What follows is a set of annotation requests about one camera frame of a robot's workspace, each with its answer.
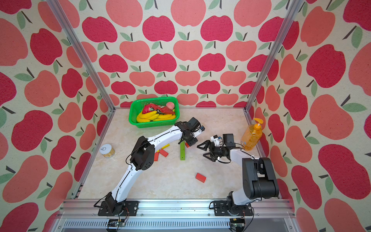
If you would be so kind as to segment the green block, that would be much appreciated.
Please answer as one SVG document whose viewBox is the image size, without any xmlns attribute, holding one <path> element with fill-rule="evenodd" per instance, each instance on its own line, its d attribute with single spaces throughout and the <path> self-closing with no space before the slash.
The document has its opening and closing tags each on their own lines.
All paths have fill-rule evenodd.
<svg viewBox="0 0 371 232">
<path fill-rule="evenodd" d="M 182 151 L 180 151 L 180 160 L 185 160 L 185 157 L 186 155 L 185 155 L 185 151 L 184 150 L 182 150 Z"/>
<path fill-rule="evenodd" d="M 180 144 L 180 151 L 181 151 L 181 153 L 184 153 L 184 152 L 185 152 L 185 141 L 183 141 L 183 142 Z"/>
</svg>

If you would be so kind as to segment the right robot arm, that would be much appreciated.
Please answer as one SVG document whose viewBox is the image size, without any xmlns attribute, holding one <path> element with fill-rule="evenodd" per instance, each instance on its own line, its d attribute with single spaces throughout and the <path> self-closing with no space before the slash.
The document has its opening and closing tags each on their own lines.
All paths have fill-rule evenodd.
<svg viewBox="0 0 371 232">
<path fill-rule="evenodd" d="M 217 209 L 227 209 L 231 215 L 246 212 L 255 200 L 276 198 L 279 196 L 279 186 L 269 158 L 255 158 L 244 150 L 241 144 L 234 141 L 233 134 L 214 135 L 199 145 L 198 149 L 205 151 L 205 158 L 212 162 L 223 164 L 234 162 L 242 168 L 243 187 L 231 191 L 226 203 Z"/>
</svg>

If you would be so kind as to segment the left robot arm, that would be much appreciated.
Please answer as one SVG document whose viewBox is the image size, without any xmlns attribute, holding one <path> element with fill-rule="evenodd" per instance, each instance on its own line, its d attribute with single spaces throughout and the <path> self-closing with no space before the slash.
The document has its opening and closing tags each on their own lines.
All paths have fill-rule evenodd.
<svg viewBox="0 0 371 232">
<path fill-rule="evenodd" d="M 99 208 L 107 208 L 112 213 L 123 203 L 139 175 L 153 165 L 155 152 L 177 140 L 192 146 L 198 142 L 197 137 L 204 131 L 205 127 L 192 118 L 188 122 L 179 121 L 158 135 L 149 138 L 141 136 L 128 156 L 130 161 L 125 174 L 117 186 L 105 196 Z"/>
</svg>

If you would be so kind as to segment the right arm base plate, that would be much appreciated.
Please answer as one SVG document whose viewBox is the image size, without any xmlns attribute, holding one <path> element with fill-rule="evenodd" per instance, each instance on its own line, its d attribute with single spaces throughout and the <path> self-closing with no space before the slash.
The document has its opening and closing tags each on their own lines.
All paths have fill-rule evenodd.
<svg viewBox="0 0 371 232">
<path fill-rule="evenodd" d="M 238 206 L 227 201 L 212 201 L 209 204 L 209 209 L 214 211 L 215 216 L 242 217 L 253 216 L 254 214 L 250 204 Z"/>
</svg>

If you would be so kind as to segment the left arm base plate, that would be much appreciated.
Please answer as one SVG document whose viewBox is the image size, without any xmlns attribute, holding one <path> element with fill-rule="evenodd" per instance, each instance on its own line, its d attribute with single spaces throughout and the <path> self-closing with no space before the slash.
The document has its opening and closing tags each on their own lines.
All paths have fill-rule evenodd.
<svg viewBox="0 0 371 232">
<path fill-rule="evenodd" d="M 98 216 L 136 216 L 139 208 L 139 201 L 123 201 L 121 203 L 108 203 L 103 201 L 99 207 Z"/>
</svg>

